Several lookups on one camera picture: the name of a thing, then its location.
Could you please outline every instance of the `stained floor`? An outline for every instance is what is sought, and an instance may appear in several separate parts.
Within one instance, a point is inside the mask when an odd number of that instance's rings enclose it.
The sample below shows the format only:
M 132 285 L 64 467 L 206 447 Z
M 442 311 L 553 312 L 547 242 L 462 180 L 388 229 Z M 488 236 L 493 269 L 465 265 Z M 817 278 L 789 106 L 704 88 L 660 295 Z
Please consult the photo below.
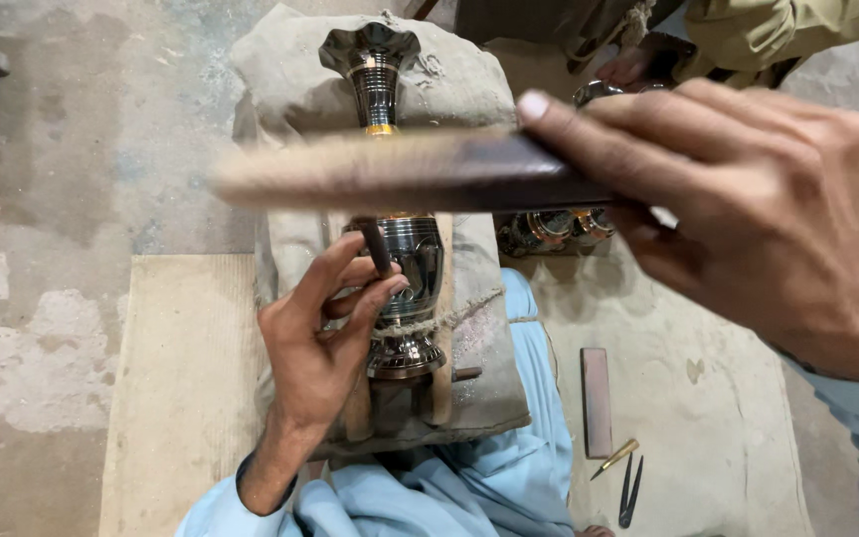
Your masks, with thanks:
M 132 254 L 253 250 L 253 221 L 202 189 L 243 90 L 231 44 L 273 0 L 0 1 L 0 536 L 96 534 Z M 306 14 L 403 0 L 295 0 Z M 453 2 L 430 17 L 451 27 Z M 495 45 L 514 91 L 579 85 L 551 49 Z M 859 44 L 787 91 L 859 109 Z M 859 534 L 847 433 L 787 374 L 811 520 Z

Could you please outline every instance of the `person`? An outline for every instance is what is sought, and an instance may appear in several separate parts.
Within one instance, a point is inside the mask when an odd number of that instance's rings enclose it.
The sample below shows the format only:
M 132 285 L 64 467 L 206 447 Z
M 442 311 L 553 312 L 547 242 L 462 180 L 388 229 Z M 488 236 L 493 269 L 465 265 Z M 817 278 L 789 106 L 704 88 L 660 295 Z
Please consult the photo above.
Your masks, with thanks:
M 609 212 L 648 275 L 778 350 L 859 449 L 859 114 L 705 80 L 596 99 L 579 113 L 529 91 L 518 110 L 534 136 L 633 200 Z M 545 348 L 535 323 L 512 325 L 530 426 L 331 460 L 332 487 L 309 482 L 292 514 L 281 509 L 352 388 L 377 311 L 406 285 L 395 275 L 332 300 L 375 276 L 354 259 L 362 244 L 340 239 L 258 314 L 278 386 L 266 431 L 177 534 L 573 535 L 572 446 L 547 355 L 529 356 Z M 534 314 L 521 276 L 503 277 L 507 315 Z M 322 319 L 343 316 L 344 328 L 321 332 Z
M 629 90 L 698 77 L 777 88 L 811 55 L 859 41 L 859 0 L 688 0 L 681 8 L 684 29 L 673 31 L 681 39 L 648 33 L 596 77 Z

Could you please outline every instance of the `rope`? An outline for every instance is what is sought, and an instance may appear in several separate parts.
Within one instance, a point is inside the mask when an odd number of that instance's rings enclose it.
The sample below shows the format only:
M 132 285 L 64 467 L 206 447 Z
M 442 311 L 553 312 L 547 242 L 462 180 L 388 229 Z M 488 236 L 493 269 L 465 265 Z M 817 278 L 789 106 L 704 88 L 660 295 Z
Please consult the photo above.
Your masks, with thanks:
M 436 315 L 433 319 L 408 325 L 392 326 L 381 330 L 374 330 L 370 339 L 383 339 L 387 336 L 409 336 L 410 334 L 416 334 L 417 332 L 439 332 L 444 328 L 454 328 L 472 311 L 482 308 L 490 300 L 505 294 L 505 292 L 506 287 L 493 287 L 488 291 L 467 300 L 466 304 L 459 308 L 454 308 L 441 315 Z
M 589 54 L 579 56 L 569 49 L 565 49 L 565 55 L 569 56 L 569 59 L 578 62 L 592 61 L 592 58 L 596 57 L 596 54 L 598 54 L 600 50 L 604 49 L 606 45 L 611 43 L 614 37 L 622 30 L 625 30 L 625 33 L 621 36 L 622 47 L 638 47 L 638 45 L 641 44 L 641 40 L 645 38 L 645 34 L 648 33 L 648 19 L 651 18 L 652 7 L 654 7 L 657 2 L 658 0 L 638 0 L 636 5 L 628 8 L 625 15 L 608 34 L 608 37 L 592 49 Z

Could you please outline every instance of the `fingernail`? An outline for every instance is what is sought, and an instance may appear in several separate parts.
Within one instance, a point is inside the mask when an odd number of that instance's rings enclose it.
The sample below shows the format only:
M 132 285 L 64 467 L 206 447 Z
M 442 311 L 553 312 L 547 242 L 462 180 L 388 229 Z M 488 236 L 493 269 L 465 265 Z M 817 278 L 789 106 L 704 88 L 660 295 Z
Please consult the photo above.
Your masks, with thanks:
M 401 290 L 403 290 L 407 287 L 410 287 L 410 280 L 408 280 L 406 276 L 400 276 L 400 278 L 401 279 L 399 282 L 396 282 L 396 284 L 393 285 L 393 287 L 389 288 L 390 294 L 396 294 L 396 293 L 400 292 Z
M 523 122 L 538 121 L 549 109 L 549 99 L 542 91 L 527 90 L 519 97 L 515 108 Z

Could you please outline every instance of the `light blue shalwar kameez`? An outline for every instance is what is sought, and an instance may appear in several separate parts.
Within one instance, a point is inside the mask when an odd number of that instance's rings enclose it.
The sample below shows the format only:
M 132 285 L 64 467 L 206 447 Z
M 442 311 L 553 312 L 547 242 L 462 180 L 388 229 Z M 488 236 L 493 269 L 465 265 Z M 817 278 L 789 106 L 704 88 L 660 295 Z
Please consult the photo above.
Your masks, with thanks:
M 538 314 L 529 284 L 508 268 L 506 313 Z M 531 425 L 447 446 L 331 460 L 333 487 L 316 480 L 300 490 L 293 514 L 266 517 L 238 498 L 235 476 L 209 490 L 184 517 L 178 537 L 571 536 L 565 506 L 572 441 L 538 322 L 511 324 L 516 366 Z M 854 431 L 859 447 L 859 383 L 801 371 Z

